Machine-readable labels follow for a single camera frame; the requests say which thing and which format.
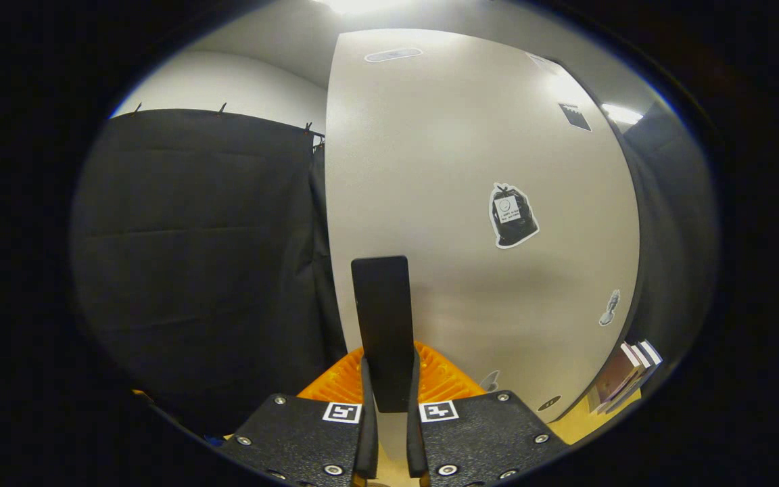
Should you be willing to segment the white cabinet door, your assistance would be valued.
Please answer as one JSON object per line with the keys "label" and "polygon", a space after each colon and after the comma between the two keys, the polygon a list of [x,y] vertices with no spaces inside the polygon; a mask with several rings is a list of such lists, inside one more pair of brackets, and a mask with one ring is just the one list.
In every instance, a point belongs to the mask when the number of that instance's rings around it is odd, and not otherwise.
{"label": "white cabinet door", "polygon": [[621,340],[639,209],[615,130],[563,66],[435,30],[337,38],[325,121],[329,244],[347,348],[355,258],[408,260],[413,335],[541,420]]}

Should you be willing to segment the ceiling light panel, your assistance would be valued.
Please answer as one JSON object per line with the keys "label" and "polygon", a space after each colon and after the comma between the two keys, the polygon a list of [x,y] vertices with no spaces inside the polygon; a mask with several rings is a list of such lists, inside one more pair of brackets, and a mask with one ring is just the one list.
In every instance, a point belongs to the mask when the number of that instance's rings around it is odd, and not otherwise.
{"label": "ceiling light panel", "polygon": [[629,124],[630,126],[633,126],[634,124],[639,123],[644,117],[642,114],[637,113],[637,111],[611,103],[603,103],[600,107],[609,120],[612,120],[617,124]]}

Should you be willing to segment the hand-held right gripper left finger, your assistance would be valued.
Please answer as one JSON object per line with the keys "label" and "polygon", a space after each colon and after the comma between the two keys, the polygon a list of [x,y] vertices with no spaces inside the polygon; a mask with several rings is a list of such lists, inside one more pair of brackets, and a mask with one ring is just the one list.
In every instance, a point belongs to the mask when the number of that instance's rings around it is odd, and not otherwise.
{"label": "hand-held right gripper left finger", "polygon": [[297,395],[270,395],[219,449],[283,487],[368,487],[379,441],[364,350],[349,352]]}

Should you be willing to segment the black backdrop cloth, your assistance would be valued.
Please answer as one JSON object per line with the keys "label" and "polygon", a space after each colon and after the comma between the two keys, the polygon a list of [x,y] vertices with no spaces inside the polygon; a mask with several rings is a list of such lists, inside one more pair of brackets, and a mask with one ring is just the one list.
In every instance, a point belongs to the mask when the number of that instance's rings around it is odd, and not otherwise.
{"label": "black backdrop cloth", "polygon": [[[187,425],[219,434],[270,392],[293,392],[352,351],[342,327],[343,238],[329,230],[331,165],[304,129],[250,115],[195,109],[120,115],[100,129],[75,191],[70,229],[75,295],[84,326],[141,390]],[[710,172],[692,139],[659,107],[618,136],[633,182],[639,235],[625,324],[652,327],[665,351],[690,348],[711,305],[721,256],[721,215]],[[454,177],[413,195],[424,173],[399,170],[401,190],[369,210],[402,226],[421,267],[413,283],[415,332],[456,333],[485,363],[513,363],[544,347],[545,311],[587,303],[575,278],[617,287],[627,210],[594,201],[593,184],[537,191],[535,212],[556,235],[544,261],[499,250]]]}

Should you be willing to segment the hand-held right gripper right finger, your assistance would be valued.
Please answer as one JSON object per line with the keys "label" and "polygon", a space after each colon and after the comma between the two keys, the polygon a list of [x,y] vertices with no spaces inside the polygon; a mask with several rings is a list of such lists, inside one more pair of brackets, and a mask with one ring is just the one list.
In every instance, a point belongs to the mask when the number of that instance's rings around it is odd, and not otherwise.
{"label": "hand-held right gripper right finger", "polygon": [[568,453],[515,392],[486,391],[421,342],[414,351],[407,462],[419,487],[509,487]]}

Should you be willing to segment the large twin ceiling light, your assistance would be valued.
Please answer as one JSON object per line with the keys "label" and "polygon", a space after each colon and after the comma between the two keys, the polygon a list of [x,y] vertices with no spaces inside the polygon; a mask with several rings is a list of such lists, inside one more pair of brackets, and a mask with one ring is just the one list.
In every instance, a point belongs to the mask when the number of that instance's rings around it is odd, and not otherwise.
{"label": "large twin ceiling light", "polygon": [[359,16],[405,8],[417,0],[313,0],[325,4],[330,10],[341,16]]}

